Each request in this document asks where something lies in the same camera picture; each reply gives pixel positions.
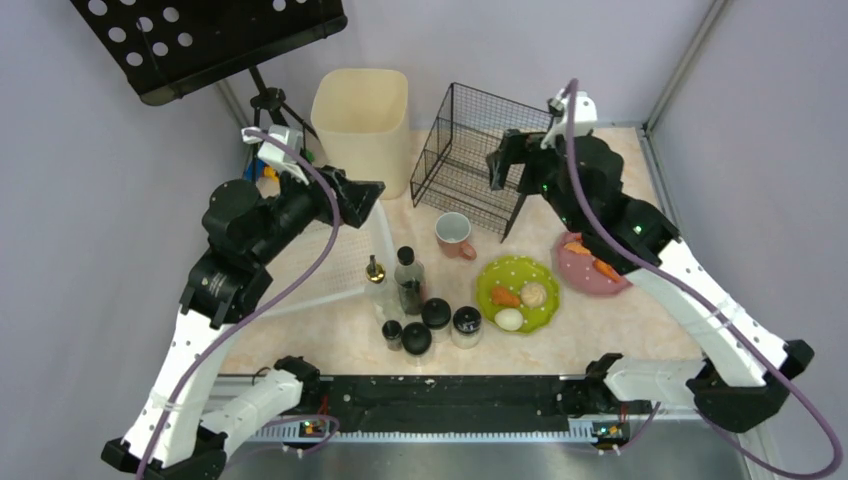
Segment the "dark sauce bottle black cap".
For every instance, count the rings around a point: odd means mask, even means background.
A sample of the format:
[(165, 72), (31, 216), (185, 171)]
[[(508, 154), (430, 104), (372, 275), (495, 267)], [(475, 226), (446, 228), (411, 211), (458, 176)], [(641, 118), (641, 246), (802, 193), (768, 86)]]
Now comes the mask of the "dark sauce bottle black cap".
[(394, 280), (405, 314), (419, 315), (426, 302), (425, 270), (412, 247), (402, 246), (398, 249)]

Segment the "clear bottle gold pump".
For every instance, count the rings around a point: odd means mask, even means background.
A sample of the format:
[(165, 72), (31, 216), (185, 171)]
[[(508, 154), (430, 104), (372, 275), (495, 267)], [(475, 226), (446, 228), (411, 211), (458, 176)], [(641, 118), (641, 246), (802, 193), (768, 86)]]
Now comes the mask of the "clear bottle gold pump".
[(374, 254), (369, 256), (365, 273), (367, 277), (365, 293), (371, 301), (377, 323), (383, 325), (389, 320), (402, 322), (405, 314), (397, 296), (397, 287)]

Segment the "spice jar labelled black lid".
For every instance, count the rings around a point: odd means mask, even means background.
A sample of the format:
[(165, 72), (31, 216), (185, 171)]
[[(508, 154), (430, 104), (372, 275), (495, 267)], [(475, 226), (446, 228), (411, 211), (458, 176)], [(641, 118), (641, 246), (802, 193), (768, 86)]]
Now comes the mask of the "spice jar labelled black lid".
[(452, 317), (451, 340), (457, 348), (468, 350), (482, 338), (482, 315), (472, 306), (458, 308)]

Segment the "spice jar round black lid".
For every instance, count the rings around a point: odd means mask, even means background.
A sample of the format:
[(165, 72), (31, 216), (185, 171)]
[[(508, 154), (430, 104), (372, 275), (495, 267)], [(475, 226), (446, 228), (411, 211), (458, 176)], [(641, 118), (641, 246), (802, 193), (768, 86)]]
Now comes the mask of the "spice jar round black lid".
[(421, 308), (422, 323), (429, 329), (434, 342), (443, 342), (451, 334), (452, 309), (442, 298), (430, 298)]

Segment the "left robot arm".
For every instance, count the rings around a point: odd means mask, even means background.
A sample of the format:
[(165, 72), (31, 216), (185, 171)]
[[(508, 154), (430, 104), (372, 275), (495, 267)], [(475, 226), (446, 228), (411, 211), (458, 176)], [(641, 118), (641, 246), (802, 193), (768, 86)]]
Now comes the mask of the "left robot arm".
[(116, 470), (140, 479), (216, 479), (243, 443), (316, 389), (317, 368), (289, 356), (222, 408), (206, 410), (238, 327), (272, 284), (269, 263), (313, 222), (362, 226), (385, 188), (331, 166), (313, 180), (284, 173), (280, 182), (273, 197), (245, 179), (212, 193), (202, 218), (208, 247), (188, 274), (165, 361), (132, 427), (103, 447), (102, 460)]

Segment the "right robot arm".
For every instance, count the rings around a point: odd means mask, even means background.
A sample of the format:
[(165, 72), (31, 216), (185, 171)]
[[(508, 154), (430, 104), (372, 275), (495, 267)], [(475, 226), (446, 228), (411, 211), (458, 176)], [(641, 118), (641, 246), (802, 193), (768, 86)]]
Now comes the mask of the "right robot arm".
[(698, 344), (698, 360), (603, 356), (600, 376), (616, 399), (691, 408), (724, 430), (744, 433), (796, 394), (793, 381), (813, 349), (754, 320), (702, 268), (663, 213), (626, 194), (623, 158), (606, 142), (509, 129), (486, 163), (495, 190), (511, 167), (521, 166), (519, 191), (540, 195), (592, 258), (652, 296)]

